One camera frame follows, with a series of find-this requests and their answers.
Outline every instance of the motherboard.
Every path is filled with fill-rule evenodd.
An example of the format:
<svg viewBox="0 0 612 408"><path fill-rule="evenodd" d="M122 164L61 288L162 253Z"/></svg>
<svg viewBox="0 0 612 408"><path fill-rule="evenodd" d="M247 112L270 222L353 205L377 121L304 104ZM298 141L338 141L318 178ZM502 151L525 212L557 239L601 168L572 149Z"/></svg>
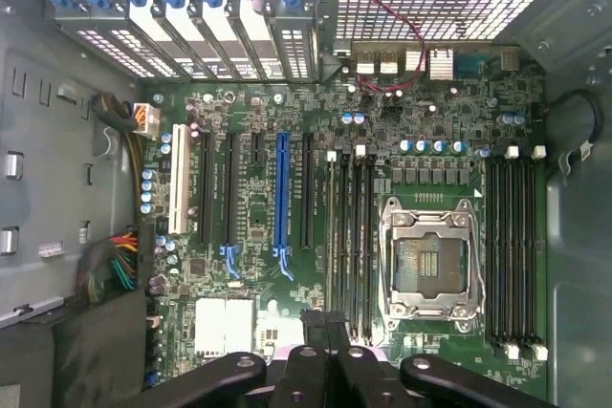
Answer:
<svg viewBox="0 0 612 408"><path fill-rule="evenodd" d="M531 63L381 94L349 74L148 87L162 379L270 361L321 310L392 364L438 354L545 398L543 91Z"/></svg>

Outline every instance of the white pci slot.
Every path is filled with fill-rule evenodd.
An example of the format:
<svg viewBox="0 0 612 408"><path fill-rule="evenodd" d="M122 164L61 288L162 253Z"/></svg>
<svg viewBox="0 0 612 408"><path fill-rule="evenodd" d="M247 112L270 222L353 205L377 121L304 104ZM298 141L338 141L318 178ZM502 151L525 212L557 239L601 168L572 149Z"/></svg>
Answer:
<svg viewBox="0 0 612 408"><path fill-rule="evenodd" d="M187 232L187 191L189 186L189 128L172 126L172 171L170 174L170 211L168 233Z"/></svg>

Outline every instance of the green circuit board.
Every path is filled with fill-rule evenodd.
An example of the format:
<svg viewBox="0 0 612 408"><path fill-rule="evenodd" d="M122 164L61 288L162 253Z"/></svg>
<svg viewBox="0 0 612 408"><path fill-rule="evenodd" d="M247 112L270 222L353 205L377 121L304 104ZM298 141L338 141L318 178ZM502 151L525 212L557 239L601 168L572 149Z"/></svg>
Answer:
<svg viewBox="0 0 612 408"><path fill-rule="evenodd" d="M481 312L468 333L459 333L452 322L403 320L390 330L383 323L378 294L377 257L380 256L379 222L384 204L391 197L404 208L450 210L461 200L469 200L479 223L477 238L479 260L484 272L485 251L485 161L482 149L497 149L503 154L507 145L521 149L543 143L543 120L539 114L543 101L543 76L533 64L526 64L518 73L495 78L486 75L454 81L417 80L401 97L383 95L363 97L358 88L349 92L353 78L320 85L273 85L233 83L155 84L146 88L145 100L162 95L161 132L172 132L175 124L199 123L199 135L190 147L188 202L200 202L203 177L202 137L209 136L214 157L206 169L211 181L211 218L208 219L209 241L199 238L200 220L189 218L188 232L171 239L176 249L156 258L156 272L166 278L163 294L155 296L161 305L162 353L159 371L162 379L185 373L207 361L197 352L195 330L203 327L203 318L196 314L201 298L249 299L254 313L250 324L236 318L236 327L251 327L252 351L273 358L274 350L303 343L300 312L305 309L329 310L336 302L333 291L338 286L330 279L337 274L337 262L329 274L330 229L329 203L336 205L335 222L339 218L342 155L353 158L358 145L363 145L371 161L373 174L372 204L374 215L371 231L374 241L372 257L371 336L363 336L363 327L352 335L355 343L381 348L391 363L416 353L433 353L473 369L483 375L519 388L534 396L546 398L546 362L523 354L508 360L486 339L485 318ZM521 114L526 122L503 124L504 114ZM345 123L343 116L352 121ZM356 114L363 115L363 123ZM283 275L279 259L273 256L276 136L289 136L289 201L288 246L291 255L287 266L293 274ZM253 146L258 135L257 146ZM221 256L222 235L226 224L224 185L230 135L237 142L235 152L237 196L235 197L235 237L238 255L235 269L239 279L230 275L227 260ZM312 151L310 176L305 175L304 142L309 139ZM402 141L411 148L403 150ZM415 152L419 140L426 140L423 153ZM436 153L434 143L444 143ZM461 141L463 151L451 150ZM145 150L145 167L158 171L158 184L153 205L146 218L155 221L158 233L167 224L170 194L169 155L160 152L160 143L150 141ZM335 181L330 187L330 154L336 154ZM354 190L352 172L348 175L348 193L343 205L350 208ZM535 165L535 257L536 257L536 329L546 332L546 253L544 174ZM304 211L310 213L309 234L304 236ZM361 278L363 265L360 265ZM349 290L348 295L355 295ZM363 307L364 294L358 293ZM210 327L219 318L206 317Z"/></svg>

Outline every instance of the yellow wire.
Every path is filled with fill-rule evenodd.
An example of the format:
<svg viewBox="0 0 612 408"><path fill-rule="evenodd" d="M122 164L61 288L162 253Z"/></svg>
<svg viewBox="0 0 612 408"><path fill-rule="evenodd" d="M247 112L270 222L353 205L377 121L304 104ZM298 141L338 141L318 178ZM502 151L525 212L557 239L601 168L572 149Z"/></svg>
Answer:
<svg viewBox="0 0 612 408"><path fill-rule="evenodd" d="M131 244L118 244L116 245L116 247L127 248L128 250L131 250L133 252L138 252L138 250Z"/></svg>

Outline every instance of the cpu socket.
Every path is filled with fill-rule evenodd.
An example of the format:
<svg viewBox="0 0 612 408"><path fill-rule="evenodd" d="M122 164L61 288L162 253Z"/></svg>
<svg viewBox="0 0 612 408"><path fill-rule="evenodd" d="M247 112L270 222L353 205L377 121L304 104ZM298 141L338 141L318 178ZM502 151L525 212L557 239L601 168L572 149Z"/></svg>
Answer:
<svg viewBox="0 0 612 408"><path fill-rule="evenodd" d="M402 319L447 320L469 332L485 298L470 200L454 210L408 210L389 198L379 234L386 327L394 330Z"/></svg>

